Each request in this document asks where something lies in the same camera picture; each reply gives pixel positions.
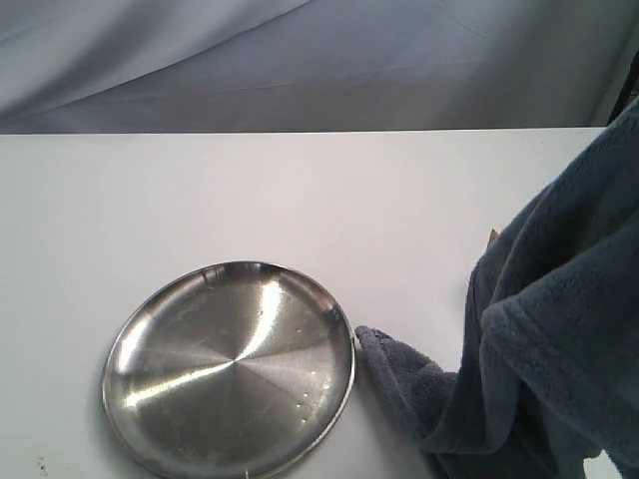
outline white surface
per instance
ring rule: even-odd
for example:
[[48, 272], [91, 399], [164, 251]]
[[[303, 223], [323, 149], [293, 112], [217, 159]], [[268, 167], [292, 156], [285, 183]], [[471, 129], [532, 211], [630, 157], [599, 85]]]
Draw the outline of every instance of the white surface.
[[[0, 137], [3, 476], [146, 477], [102, 420], [105, 354], [152, 292], [211, 263], [298, 268], [352, 325], [455, 369], [488, 232], [596, 133]], [[362, 378], [288, 477], [424, 477]]]

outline metal plate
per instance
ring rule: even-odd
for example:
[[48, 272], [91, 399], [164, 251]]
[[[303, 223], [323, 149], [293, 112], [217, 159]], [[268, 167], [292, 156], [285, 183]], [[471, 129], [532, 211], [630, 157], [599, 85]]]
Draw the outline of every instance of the metal plate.
[[171, 479], [263, 477], [330, 430], [354, 377], [335, 299], [272, 264], [194, 271], [124, 326], [102, 384], [120, 442]]

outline white table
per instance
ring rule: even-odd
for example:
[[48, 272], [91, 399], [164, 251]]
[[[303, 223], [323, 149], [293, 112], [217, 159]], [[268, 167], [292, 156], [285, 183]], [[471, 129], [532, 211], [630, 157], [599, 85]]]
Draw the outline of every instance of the white table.
[[[2, 476], [148, 477], [103, 420], [105, 355], [144, 299], [207, 264], [297, 268], [353, 325], [456, 368], [490, 228], [597, 132], [0, 137]], [[427, 477], [362, 378], [287, 477]]]

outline blue fleece blanket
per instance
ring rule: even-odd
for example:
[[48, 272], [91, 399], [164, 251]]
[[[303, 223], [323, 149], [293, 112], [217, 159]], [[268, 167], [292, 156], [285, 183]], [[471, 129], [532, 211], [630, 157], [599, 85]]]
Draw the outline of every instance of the blue fleece blanket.
[[639, 105], [534, 198], [470, 276], [458, 372], [356, 331], [391, 417], [452, 479], [639, 477]]

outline stain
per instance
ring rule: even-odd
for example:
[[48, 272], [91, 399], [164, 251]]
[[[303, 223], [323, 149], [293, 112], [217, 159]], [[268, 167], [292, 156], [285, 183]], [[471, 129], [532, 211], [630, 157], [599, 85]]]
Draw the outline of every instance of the stain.
[[40, 469], [40, 477], [49, 477], [47, 465], [44, 463], [44, 456], [38, 457], [38, 469]]

